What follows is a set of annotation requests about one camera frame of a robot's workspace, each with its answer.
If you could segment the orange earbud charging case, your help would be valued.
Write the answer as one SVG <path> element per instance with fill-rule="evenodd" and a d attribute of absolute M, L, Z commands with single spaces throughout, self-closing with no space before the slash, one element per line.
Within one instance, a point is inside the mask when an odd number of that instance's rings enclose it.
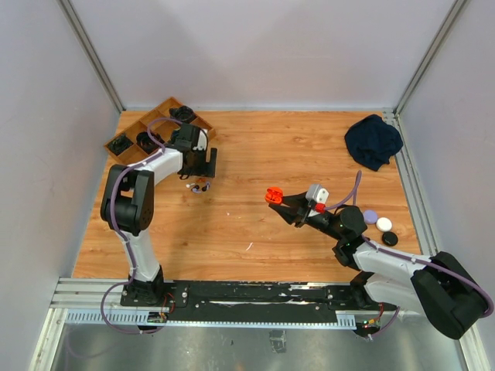
<path fill-rule="evenodd" d="M 270 204 L 281 205 L 283 197 L 283 191 L 279 187 L 269 187 L 265 193 L 265 201 Z"/>

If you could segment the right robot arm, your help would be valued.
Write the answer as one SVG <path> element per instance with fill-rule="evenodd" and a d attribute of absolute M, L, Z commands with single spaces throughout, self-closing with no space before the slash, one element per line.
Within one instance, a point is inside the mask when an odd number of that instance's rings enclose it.
<path fill-rule="evenodd" d="M 460 339 L 477 320 L 494 312 L 491 297 L 451 254 L 409 254 L 365 237 L 367 224 L 355 205 L 326 207 L 325 196 L 303 192 L 266 194 L 265 201 L 287 224 L 310 226 L 336 240 L 335 258 L 358 271 L 352 303 L 367 309 L 384 303 L 424 315 L 451 339 Z"/>

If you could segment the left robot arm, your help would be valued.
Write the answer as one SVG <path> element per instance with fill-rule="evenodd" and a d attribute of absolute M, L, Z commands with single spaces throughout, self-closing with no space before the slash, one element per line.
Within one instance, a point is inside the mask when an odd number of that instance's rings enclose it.
<path fill-rule="evenodd" d="M 173 119 L 179 128 L 168 142 L 151 128 L 142 137 L 152 145 L 149 157 L 130 165 L 113 165 L 101 202 L 101 218 L 121 241 L 128 259 L 128 280 L 121 304 L 155 306 L 166 297 L 163 269 L 149 234 L 155 187 L 171 175 L 213 178 L 217 149 L 209 147 L 208 130 Z"/>

